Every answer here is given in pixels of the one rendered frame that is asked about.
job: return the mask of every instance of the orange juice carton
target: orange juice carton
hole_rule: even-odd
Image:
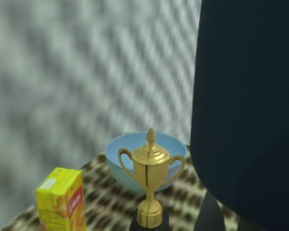
[[[81,171],[56,167],[36,189],[41,231],[85,231]]]

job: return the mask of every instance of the gold pedestal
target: gold pedestal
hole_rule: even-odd
[[[161,225],[165,227],[165,224],[163,224],[163,215],[165,216],[165,214],[160,203],[154,199],[154,192],[161,185],[173,182],[183,172],[185,158],[179,155],[171,157],[166,149],[156,145],[155,132],[151,128],[148,131],[146,140],[148,142],[146,145],[134,150],[132,153],[127,149],[120,149],[118,151],[118,159],[123,170],[146,191],[146,199],[138,205],[137,223],[140,227],[156,230]],[[123,154],[128,155],[130,160],[133,161],[135,174],[125,168],[121,159]],[[176,176],[164,181],[168,166],[175,160],[182,162],[180,171]]]

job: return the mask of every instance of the gray wall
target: gray wall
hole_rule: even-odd
[[[200,0],[0,0],[0,228],[125,131],[189,142]]]

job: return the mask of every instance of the black stand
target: black stand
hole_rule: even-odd
[[[161,225],[156,228],[149,229],[144,228],[138,224],[137,211],[136,211],[131,220],[130,231],[171,231],[169,226],[169,214],[163,211],[163,221]]]

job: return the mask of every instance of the trophy stem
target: trophy stem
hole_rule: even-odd
[[[146,192],[146,199],[148,201],[154,201],[154,192]]]

